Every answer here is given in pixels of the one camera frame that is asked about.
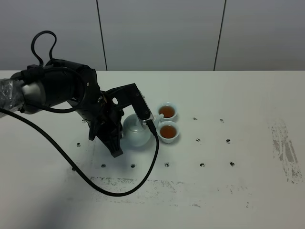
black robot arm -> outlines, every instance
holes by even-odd
[[[101,91],[96,71],[87,65],[54,59],[45,67],[30,65],[27,70],[14,74],[12,79],[23,81],[25,105],[21,112],[33,114],[67,101],[72,106],[71,110],[88,123],[89,139],[94,140],[97,136],[114,157],[123,153],[120,138],[125,107],[132,105],[143,123],[153,119],[136,84]]]

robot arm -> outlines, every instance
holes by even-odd
[[[42,59],[34,50],[34,43],[44,33],[52,34],[56,43],[56,36],[51,31],[40,32],[34,37],[31,50],[40,65],[30,65],[27,70],[15,73],[10,79],[0,80],[0,117],[3,114],[10,115],[41,133],[95,190],[113,197],[122,197],[135,192],[150,175],[159,151],[153,115],[141,92],[134,83],[101,91],[94,69],[79,63],[53,59],[52,49],[55,43],[50,50],[50,61],[43,67]],[[118,101],[117,104],[113,102],[114,98]],[[52,108],[66,101],[72,108],[65,110]],[[112,193],[95,185],[46,132],[29,120],[13,113],[17,110],[27,114],[34,114],[40,110],[55,113],[76,111],[88,123],[89,139],[93,140],[97,136],[107,146],[112,156],[117,157],[123,153],[120,147],[123,108],[129,105],[133,106],[141,123],[147,124],[154,135],[156,151],[144,179],[135,188],[123,193]]]
[[[45,106],[52,107],[67,101],[88,123],[89,140],[97,136],[113,157],[123,153],[120,147],[123,108],[132,105],[143,123],[153,119],[136,84],[101,91],[96,71],[87,65],[53,60],[45,67],[28,66],[27,70],[14,74],[11,80],[21,86],[24,97],[20,109],[22,113],[33,114]]]

white teacup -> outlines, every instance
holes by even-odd
[[[172,138],[162,137],[160,130],[163,126],[166,126],[166,125],[171,125],[172,127],[174,127],[176,129],[176,135],[174,137],[172,137]],[[179,133],[180,132],[179,132],[178,125],[172,121],[165,121],[165,122],[159,123],[159,125],[157,127],[157,134],[161,138],[161,140],[165,143],[172,143],[178,137]]]
[[[177,114],[178,114],[177,106],[176,106],[175,104],[171,103],[171,102],[162,103],[162,104],[160,104],[160,105],[157,107],[157,112],[158,112],[158,114],[160,113],[159,110],[160,110],[161,107],[163,107],[163,106],[170,106],[170,107],[172,107],[172,108],[175,110],[175,113],[174,113],[174,115],[173,115],[172,117],[170,117],[170,118],[165,118],[165,117],[161,118],[161,122],[165,122],[165,121],[174,121],[174,120],[175,120],[175,117],[176,117]]]

plastic wrap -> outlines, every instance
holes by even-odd
[[[15,112],[24,104],[21,85],[18,81],[11,79],[0,79],[0,108]]]

mounting hole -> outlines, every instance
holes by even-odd
[[[118,100],[117,100],[116,98],[113,98],[112,101],[113,101],[113,103],[114,103],[115,105],[119,104],[119,102],[118,102]]]

